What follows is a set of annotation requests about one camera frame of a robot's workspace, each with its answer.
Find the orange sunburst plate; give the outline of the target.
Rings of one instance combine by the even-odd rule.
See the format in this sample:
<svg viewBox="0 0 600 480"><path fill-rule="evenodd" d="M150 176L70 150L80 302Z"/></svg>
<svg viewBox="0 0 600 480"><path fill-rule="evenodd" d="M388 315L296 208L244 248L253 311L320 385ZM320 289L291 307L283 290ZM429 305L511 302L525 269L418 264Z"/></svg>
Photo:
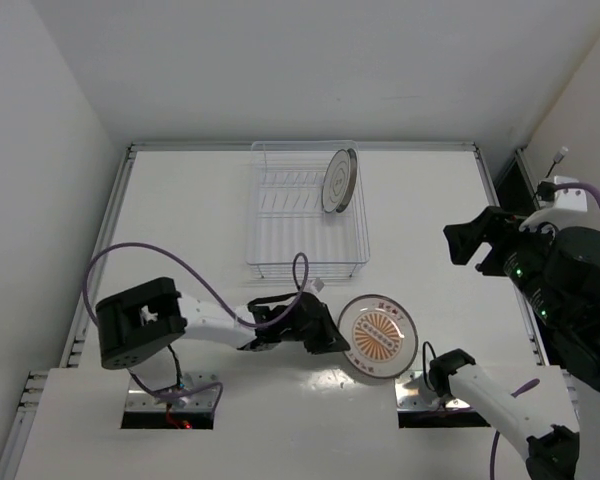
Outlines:
<svg viewBox="0 0 600 480"><path fill-rule="evenodd" d="M349 301L337 327L350 345L347 361L373 379L395 379L407 371L418 353L419 337L409 313L395 300L366 294Z"/></svg>

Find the blue rimmed white plate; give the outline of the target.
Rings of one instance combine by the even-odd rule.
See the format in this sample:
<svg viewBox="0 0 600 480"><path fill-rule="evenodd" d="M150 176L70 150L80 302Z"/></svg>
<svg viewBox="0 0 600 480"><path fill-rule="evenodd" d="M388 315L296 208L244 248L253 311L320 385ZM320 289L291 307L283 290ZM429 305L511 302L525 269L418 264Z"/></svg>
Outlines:
<svg viewBox="0 0 600 480"><path fill-rule="evenodd" d="M347 188L346 204L345 204L346 207L349 206L349 204L353 198L357 180L358 180L358 173L359 173L359 159L358 159L358 154L357 154L356 150L353 148L349 148L347 150L347 152L348 152L349 158L350 158L350 163L349 163L350 179L349 179L348 188Z"/></svg>

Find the green rimmed white plate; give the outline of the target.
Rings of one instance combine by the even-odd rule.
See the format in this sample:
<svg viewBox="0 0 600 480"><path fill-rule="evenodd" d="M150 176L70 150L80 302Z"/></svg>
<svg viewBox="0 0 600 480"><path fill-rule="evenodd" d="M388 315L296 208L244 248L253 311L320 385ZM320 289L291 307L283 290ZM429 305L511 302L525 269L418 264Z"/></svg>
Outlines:
<svg viewBox="0 0 600 480"><path fill-rule="evenodd" d="M322 209L326 213L342 213L347 209L345 204L350 179L348 149L338 150L327 167L321 192Z"/></svg>

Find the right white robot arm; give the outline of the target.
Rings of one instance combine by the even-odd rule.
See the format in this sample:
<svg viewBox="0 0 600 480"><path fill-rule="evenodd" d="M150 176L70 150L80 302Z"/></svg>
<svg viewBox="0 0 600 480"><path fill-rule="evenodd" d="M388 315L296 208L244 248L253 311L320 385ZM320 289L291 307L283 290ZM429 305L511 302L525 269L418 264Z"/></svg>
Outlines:
<svg viewBox="0 0 600 480"><path fill-rule="evenodd" d="M545 325L572 377L579 429L515 397L462 349L432 359L427 377L438 397L467 403L506 439L530 478L600 479L600 231L567 227L550 234L523 222L487 207L443 233L455 265L467 264L481 245L489 245L477 271L508 278Z"/></svg>

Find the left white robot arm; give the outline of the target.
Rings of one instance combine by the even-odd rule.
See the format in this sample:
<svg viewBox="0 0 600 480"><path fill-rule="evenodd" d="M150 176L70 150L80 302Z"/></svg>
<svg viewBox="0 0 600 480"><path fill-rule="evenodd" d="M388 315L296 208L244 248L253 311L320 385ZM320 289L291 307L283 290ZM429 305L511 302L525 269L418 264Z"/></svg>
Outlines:
<svg viewBox="0 0 600 480"><path fill-rule="evenodd" d="M297 342L311 355L350 350L328 306L312 292L256 298L224 309L181 294L173 279L159 277L99 301L95 309L101 366L126 370L146 393L179 397L182 370L172 344L212 342L246 352Z"/></svg>

